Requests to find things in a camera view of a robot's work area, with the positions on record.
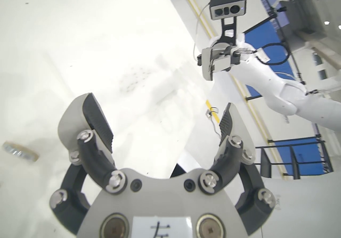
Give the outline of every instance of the window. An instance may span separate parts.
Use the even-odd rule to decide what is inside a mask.
[[[319,73],[320,80],[327,79],[327,73],[324,69],[319,71],[318,73]]]
[[[315,62],[316,66],[320,65],[320,64],[323,64],[322,59],[320,58],[320,56],[317,53],[313,53],[313,59],[314,59],[314,62]]]

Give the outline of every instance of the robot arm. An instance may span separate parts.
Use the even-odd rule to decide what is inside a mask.
[[[252,53],[255,49],[244,40],[237,40],[236,45],[232,47],[229,43],[216,42],[202,50],[198,62],[206,80],[212,81],[214,72],[229,71],[239,81],[258,91],[272,110],[283,115],[298,115],[331,130],[341,131],[341,103],[310,95],[301,83],[276,75],[257,59],[263,50]]]

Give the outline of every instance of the white label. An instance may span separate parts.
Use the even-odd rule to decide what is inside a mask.
[[[131,238],[192,238],[191,217],[134,216]]]
[[[257,49],[256,55],[263,62],[268,62],[270,60],[270,58],[267,56],[267,54],[264,52],[264,50],[261,47]]]

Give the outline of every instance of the chinese character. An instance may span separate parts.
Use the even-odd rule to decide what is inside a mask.
[[[160,222],[158,221],[157,226],[150,226],[150,228],[156,229],[153,238],[157,238],[157,237],[164,238],[164,237],[168,237],[168,234],[158,234],[159,229],[165,229],[165,228],[171,228],[171,227],[170,225],[160,226]]]

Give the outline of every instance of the depth camera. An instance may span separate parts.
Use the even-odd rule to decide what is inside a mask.
[[[238,17],[246,13],[246,0],[211,0],[212,20]]]

